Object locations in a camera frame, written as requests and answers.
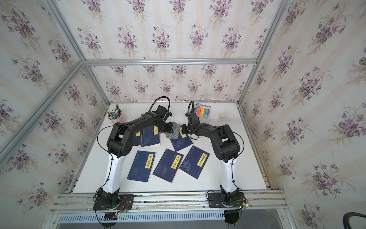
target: ventilation grille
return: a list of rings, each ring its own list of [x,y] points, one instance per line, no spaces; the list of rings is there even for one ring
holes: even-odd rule
[[[223,220],[224,211],[200,210],[200,211],[163,211],[163,212],[127,212],[118,215],[115,222],[163,222],[163,221],[193,221],[193,220]],[[97,213],[100,222],[104,221],[105,213]],[[95,213],[62,214],[59,224],[92,223],[97,222]]]

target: highlighter set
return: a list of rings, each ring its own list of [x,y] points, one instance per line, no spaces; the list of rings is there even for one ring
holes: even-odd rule
[[[198,104],[197,108],[195,109],[195,113],[200,118],[207,118],[208,119],[208,117],[210,115],[210,109],[211,109],[210,106],[205,106],[205,105]]]

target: white table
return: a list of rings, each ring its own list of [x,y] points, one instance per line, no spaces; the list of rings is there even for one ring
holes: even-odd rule
[[[167,103],[158,103],[166,108]],[[228,124],[232,131],[241,135],[244,139],[245,148],[243,153],[237,158],[236,184],[243,190],[259,190],[266,189],[261,171],[255,159],[253,150],[249,143],[247,133],[240,118],[236,103],[203,103],[211,106],[210,118],[208,123],[211,125]],[[125,117],[126,122],[132,121],[142,113],[149,110],[151,103],[123,103],[119,104],[120,109]],[[115,103],[112,103],[109,110],[114,109]],[[173,120],[177,123],[185,123],[185,113],[187,112],[188,103],[171,103],[170,111],[173,114]],[[109,126],[109,119],[105,116],[102,127]],[[107,148],[106,142],[112,127],[102,130],[99,134],[99,142],[102,147]],[[242,149],[243,143],[240,137],[235,136]],[[221,184],[220,161],[216,158],[211,145],[211,141],[206,137],[199,137],[198,140],[192,140],[193,145],[210,153],[209,158],[198,179],[190,176],[184,171],[178,169],[172,183],[167,182],[155,175],[152,175],[165,149],[174,151],[170,139],[165,134],[160,135],[160,146],[135,146],[126,157],[122,173],[120,177],[120,192],[164,192],[164,191],[206,191],[219,190]],[[179,153],[187,155],[191,146],[182,149]],[[148,182],[127,180],[128,173],[132,166],[137,150],[156,152],[156,158],[152,165],[152,171]],[[97,143],[91,149],[89,157],[76,183],[74,193],[94,193],[105,182],[105,174],[108,165],[108,153],[101,149]]]

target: book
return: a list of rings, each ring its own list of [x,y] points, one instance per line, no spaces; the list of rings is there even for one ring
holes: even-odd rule
[[[160,145],[160,134],[156,126],[148,126],[141,131],[141,146]]]
[[[138,150],[127,179],[147,182],[155,159],[155,152]]]
[[[134,140],[132,142],[132,146],[141,145],[141,131],[137,132],[134,136]]]
[[[179,168],[182,158],[183,154],[166,149],[158,165],[156,166],[153,175],[171,183],[175,173]]]
[[[176,152],[193,144],[188,135],[182,134],[182,128],[179,130],[178,139],[171,139],[170,141]]]
[[[209,156],[209,153],[193,145],[179,168],[198,179]]]

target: gray cloth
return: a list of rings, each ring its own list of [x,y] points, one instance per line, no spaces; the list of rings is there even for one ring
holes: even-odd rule
[[[172,122],[173,123],[173,133],[165,133],[165,136],[168,139],[178,139],[179,136],[179,129],[180,129],[180,125],[177,124],[176,122]]]

